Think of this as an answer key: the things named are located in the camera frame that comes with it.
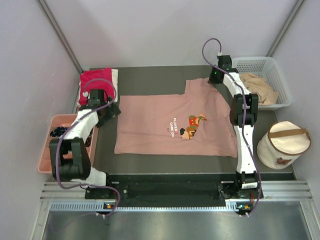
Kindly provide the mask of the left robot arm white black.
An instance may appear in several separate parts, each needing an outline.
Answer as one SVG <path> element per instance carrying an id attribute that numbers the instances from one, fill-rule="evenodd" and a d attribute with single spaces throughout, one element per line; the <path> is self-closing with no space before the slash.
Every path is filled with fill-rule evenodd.
<path id="1" fill-rule="evenodd" d="M 109 198 L 114 191 L 107 182 L 108 174 L 92 167 L 85 143 L 94 128 L 121 113 L 114 99 L 105 96 L 103 89 L 89 91 L 87 104 L 82 106 L 71 126 L 59 138 L 49 143 L 52 176 L 61 188 L 63 181 L 76 181 L 78 187 L 92 186 L 102 198 Z"/>

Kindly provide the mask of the pink printed t shirt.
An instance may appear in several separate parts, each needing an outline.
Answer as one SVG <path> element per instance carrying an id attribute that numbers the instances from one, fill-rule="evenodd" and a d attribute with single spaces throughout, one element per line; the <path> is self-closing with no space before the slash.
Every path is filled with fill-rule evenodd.
<path id="1" fill-rule="evenodd" d="M 123 95 L 115 154 L 238 156 L 230 107 L 207 78 L 183 94 Z"/>

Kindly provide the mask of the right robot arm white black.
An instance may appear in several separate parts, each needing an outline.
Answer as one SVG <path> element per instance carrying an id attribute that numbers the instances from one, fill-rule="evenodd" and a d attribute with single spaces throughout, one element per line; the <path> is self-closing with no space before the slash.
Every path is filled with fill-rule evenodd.
<path id="1" fill-rule="evenodd" d="M 232 66 L 230 55 L 218 54 L 217 64 L 212 66 L 209 81 L 225 85 L 232 96 L 229 121 L 237 139 L 233 192 L 239 198 L 256 199 L 261 194 L 261 176 L 254 157 L 253 134 L 258 118 L 259 97 L 245 87 L 238 70 Z"/>

